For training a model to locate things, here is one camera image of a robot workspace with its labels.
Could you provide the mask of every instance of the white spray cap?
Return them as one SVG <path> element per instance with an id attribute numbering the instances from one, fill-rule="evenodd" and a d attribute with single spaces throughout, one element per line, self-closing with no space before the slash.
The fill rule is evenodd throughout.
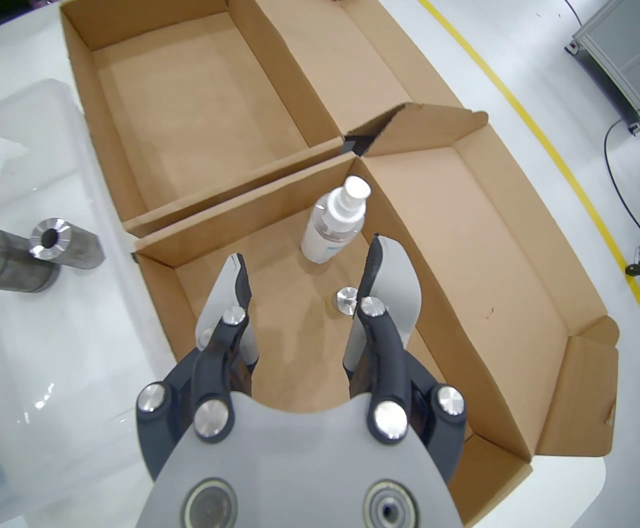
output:
<path id="1" fill-rule="evenodd" d="M 337 212 L 344 216 L 353 216 L 364 205 L 371 194 L 371 187 L 362 178 L 347 176 L 335 201 Z"/>
<path id="2" fill-rule="evenodd" d="M 333 231 L 346 231 L 358 223 L 367 210 L 371 187 L 362 178 L 348 176 L 342 187 L 329 194 L 324 222 Z"/>

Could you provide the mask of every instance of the white nozzle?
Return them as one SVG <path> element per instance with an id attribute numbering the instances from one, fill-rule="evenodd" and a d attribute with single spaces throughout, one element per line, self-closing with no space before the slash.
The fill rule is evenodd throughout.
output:
<path id="1" fill-rule="evenodd" d="M 336 209 L 341 214 L 349 216 L 363 206 L 370 194 L 371 187 L 366 181 L 357 176 L 349 176 L 338 194 Z"/>

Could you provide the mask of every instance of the metal pin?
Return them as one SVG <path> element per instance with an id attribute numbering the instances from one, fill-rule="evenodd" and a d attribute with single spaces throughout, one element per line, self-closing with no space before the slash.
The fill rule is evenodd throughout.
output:
<path id="1" fill-rule="evenodd" d="M 465 410 L 465 400 L 457 389 L 446 385 L 438 391 L 438 404 L 449 416 L 459 416 Z"/>
<path id="2" fill-rule="evenodd" d="M 213 328 L 205 328 L 202 330 L 202 333 L 198 336 L 198 348 L 200 350 L 204 350 L 209 341 L 211 341 L 211 336 L 213 335 Z"/>
<path id="3" fill-rule="evenodd" d="M 0 230 L 0 290 L 36 293 L 59 274 L 60 265 L 33 258 L 26 238 Z"/>
<path id="4" fill-rule="evenodd" d="M 353 286 L 340 288 L 333 297 L 333 306 L 342 314 L 352 316 L 356 311 L 358 289 Z"/>
<path id="5" fill-rule="evenodd" d="M 138 395 L 138 409 L 152 413 L 164 402 L 166 390 L 161 383 L 150 383 Z"/>
<path id="6" fill-rule="evenodd" d="M 399 440 L 405 436 L 408 421 L 404 409 L 395 401 L 381 401 L 373 411 L 373 421 L 389 440 Z"/>
<path id="7" fill-rule="evenodd" d="M 244 308 L 241 306 L 232 306 L 225 310 L 225 313 L 222 314 L 222 321 L 229 326 L 238 326 L 240 323 L 244 321 L 246 317 L 246 312 Z"/>
<path id="8" fill-rule="evenodd" d="M 369 317 L 379 317 L 387 311 L 384 303 L 377 297 L 363 297 L 360 310 Z"/>
<path id="9" fill-rule="evenodd" d="M 229 420 L 229 407 L 219 399 L 202 403 L 193 416 L 193 427 L 201 438 L 218 436 Z"/>

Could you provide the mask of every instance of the small metal disc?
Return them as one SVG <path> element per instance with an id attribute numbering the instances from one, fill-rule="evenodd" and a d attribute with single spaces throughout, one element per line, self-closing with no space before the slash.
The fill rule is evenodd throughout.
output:
<path id="1" fill-rule="evenodd" d="M 222 321 L 229 326 L 238 326 L 244 321 L 246 312 L 242 306 L 232 306 L 222 314 Z"/>
<path id="2" fill-rule="evenodd" d="M 438 391 L 438 404 L 449 416 L 459 416 L 465 410 L 465 400 L 454 387 L 446 385 Z"/>
<path id="3" fill-rule="evenodd" d="M 379 317 L 387 311 L 385 304 L 377 297 L 363 297 L 360 310 L 369 317 Z"/>
<path id="4" fill-rule="evenodd" d="M 201 438 L 218 436 L 229 420 L 229 407 L 219 399 L 202 403 L 193 416 L 193 427 Z"/>
<path id="5" fill-rule="evenodd" d="M 352 316 L 356 311 L 358 289 L 353 286 L 340 288 L 333 298 L 333 306 L 346 316 Z"/>
<path id="6" fill-rule="evenodd" d="M 406 413 L 395 401 L 378 403 L 373 411 L 373 421 L 378 431 L 389 440 L 399 440 L 408 428 Z"/>
<path id="7" fill-rule="evenodd" d="M 145 413 L 152 413 L 164 401 L 166 390 L 160 383 L 150 383 L 138 395 L 138 409 Z"/>

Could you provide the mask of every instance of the yellow floor line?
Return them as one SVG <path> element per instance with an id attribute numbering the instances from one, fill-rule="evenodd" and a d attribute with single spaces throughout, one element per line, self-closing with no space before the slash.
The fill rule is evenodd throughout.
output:
<path id="1" fill-rule="evenodd" d="M 551 144 L 549 138 L 545 136 L 545 133 L 533 120 L 529 112 L 524 109 L 520 101 L 516 99 L 511 90 L 507 88 L 507 86 L 502 82 L 502 79 L 498 77 L 498 75 L 496 75 L 489 64 L 487 64 L 485 60 L 480 57 L 480 54 L 467 42 L 467 40 L 460 34 L 460 32 L 456 28 L 454 28 L 451 23 L 444 16 L 442 16 L 442 14 L 428 0 L 418 0 L 418 2 L 420 2 L 420 4 L 422 4 L 422 6 L 431 14 L 431 16 L 435 18 L 444 29 L 447 30 L 448 34 L 450 34 L 455 39 L 455 41 L 462 46 L 462 48 L 474 60 L 474 62 L 479 66 L 484 74 L 489 77 L 491 82 L 517 112 L 520 118 L 524 121 L 524 124 L 529 127 L 529 130 L 531 130 L 531 132 L 533 132 L 533 135 L 538 139 L 542 147 L 547 151 L 547 154 L 556 164 L 556 166 L 564 176 L 564 179 L 567 181 L 567 183 L 569 183 L 569 185 L 573 189 L 573 192 L 578 197 L 578 200 L 580 200 L 582 206 L 586 209 L 587 213 L 591 217 L 591 220 L 604 239 L 605 244 L 609 248 L 609 251 L 613 255 L 613 258 L 616 259 L 618 266 L 624 274 L 625 268 L 627 266 L 627 261 L 624 258 L 622 251 L 620 251 L 620 248 L 607 229 L 607 226 L 602 220 L 602 217 L 598 214 L 598 211 L 596 211 L 593 203 L 591 203 L 591 200 L 587 196 L 587 193 L 584 192 L 584 189 L 579 184 L 578 180 L 575 178 L 567 164 L 564 162 L 564 159 L 562 159 L 560 154 L 558 154 L 556 148 Z M 627 279 L 627 283 L 629 284 L 629 287 L 631 288 L 636 301 L 638 302 L 638 304 L 640 304 L 640 285 L 638 285 L 633 277 L 625 275 L 625 278 Z"/>

